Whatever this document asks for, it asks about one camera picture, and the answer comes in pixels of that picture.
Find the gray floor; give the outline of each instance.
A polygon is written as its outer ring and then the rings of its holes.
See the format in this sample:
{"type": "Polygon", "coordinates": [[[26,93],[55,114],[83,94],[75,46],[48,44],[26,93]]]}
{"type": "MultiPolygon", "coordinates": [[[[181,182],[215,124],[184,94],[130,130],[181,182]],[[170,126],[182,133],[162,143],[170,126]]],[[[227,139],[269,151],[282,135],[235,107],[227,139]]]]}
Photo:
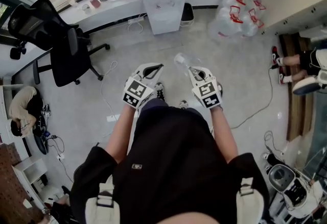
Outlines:
{"type": "MultiPolygon", "coordinates": [[[[176,68],[173,59],[179,52],[193,55],[202,60],[202,66],[209,68],[224,89],[223,108],[231,127],[238,125],[246,117],[267,105],[271,96],[268,68],[271,66],[270,50],[278,45],[275,36],[257,36],[228,40],[208,38],[206,26],[213,18],[214,10],[196,10],[195,23],[179,32],[154,36],[147,19],[142,23],[144,31],[133,24],[130,32],[127,25],[106,29],[92,34],[95,46],[102,43],[111,45],[110,51],[99,51],[92,55],[94,67],[105,73],[112,61],[118,66],[103,81],[103,95],[111,104],[115,114],[123,106],[121,100],[125,81],[135,69],[143,63],[161,62],[165,65],[161,81],[166,88],[169,105],[177,106],[185,99],[190,106],[198,109],[208,120],[209,112],[202,109],[191,93],[191,82],[176,68]]],[[[49,64],[49,56],[42,58],[40,65],[49,64]]],[[[239,153],[253,153],[260,168],[264,168],[261,159],[265,151],[264,133],[272,130],[276,148],[286,145],[288,121],[287,87],[277,83],[277,70],[270,72],[273,85],[273,100],[270,106],[248,120],[238,129],[233,130],[239,153]]],[[[85,160],[91,147],[97,141],[106,142],[114,122],[107,122],[111,112],[100,96],[101,82],[88,71],[81,78],[81,84],[74,83],[58,88],[51,71],[40,74],[41,84],[37,86],[45,102],[50,104],[52,116],[49,119],[49,131],[60,136],[65,144],[64,164],[72,178],[74,170],[85,160]]],[[[32,67],[28,67],[17,76],[16,83],[33,85],[32,67]]],[[[57,186],[71,187],[64,169],[56,159],[56,151],[43,156],[32,138],[28,139],[34,155],[42,156],[49,168],[48,177],[57,186]]],[[[294,162],[296,152],[286,154],[286,161],[294,162]]]]}

